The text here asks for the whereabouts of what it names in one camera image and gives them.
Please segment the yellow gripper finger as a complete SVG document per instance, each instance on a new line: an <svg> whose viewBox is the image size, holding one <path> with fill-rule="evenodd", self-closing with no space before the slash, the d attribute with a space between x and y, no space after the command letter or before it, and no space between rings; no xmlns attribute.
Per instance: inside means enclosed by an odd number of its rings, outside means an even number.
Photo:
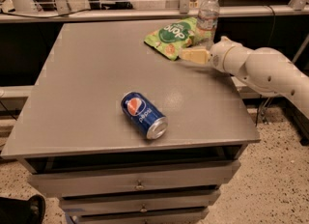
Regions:
<svg viewBox="0 0 309 224"><path fill-rule="evenodd" d="M179 57L186 61L205 65L210 59L210 53L205 48L185 48L180 51Z"/></svg>

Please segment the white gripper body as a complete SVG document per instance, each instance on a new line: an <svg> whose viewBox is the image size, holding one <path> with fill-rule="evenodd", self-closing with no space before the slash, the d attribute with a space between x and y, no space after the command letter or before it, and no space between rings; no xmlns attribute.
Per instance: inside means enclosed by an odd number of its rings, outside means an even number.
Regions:
<svg viewBox="0 0 309 224"><path fill-rule="evenodd" d="M252 49L234 42L226 36L211 47L209 63L220 72L227 72L233 76L245 75L245 62Z"/></svg>

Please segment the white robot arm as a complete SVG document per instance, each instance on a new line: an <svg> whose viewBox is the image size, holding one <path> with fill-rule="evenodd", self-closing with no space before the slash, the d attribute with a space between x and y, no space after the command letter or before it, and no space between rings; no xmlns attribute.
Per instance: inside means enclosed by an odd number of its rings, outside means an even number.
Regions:
<svg viewBox="0 0 309 224"><path fill-rule="evenodd" d="M229 73L262 96L282 96L309 118L309 77L273 48L253 50L223 36L210 50L182 48L179 57Z"/></svg>

